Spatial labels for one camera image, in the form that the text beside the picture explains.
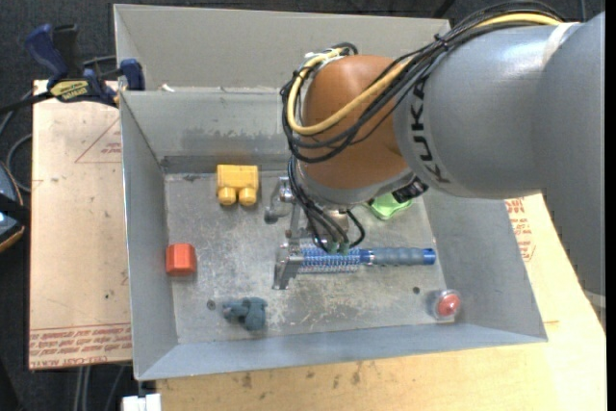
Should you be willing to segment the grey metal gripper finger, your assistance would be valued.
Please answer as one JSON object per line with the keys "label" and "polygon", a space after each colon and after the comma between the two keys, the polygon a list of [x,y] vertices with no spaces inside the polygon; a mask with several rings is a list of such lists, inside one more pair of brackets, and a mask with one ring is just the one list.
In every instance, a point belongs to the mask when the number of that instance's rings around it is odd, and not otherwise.
{"label": "grey metal gripper finger", "polygon": [[275,261],[272,287],[275,290],[287,290],[301,266],[301,254],[279,254]]}
{"label": "grey metal gripper finger", "polygon": [[290,204],[285,201],[284,194],[273,191],[268,205],[265,207],[264,221],[266,224],[275,224],[290,213]]}

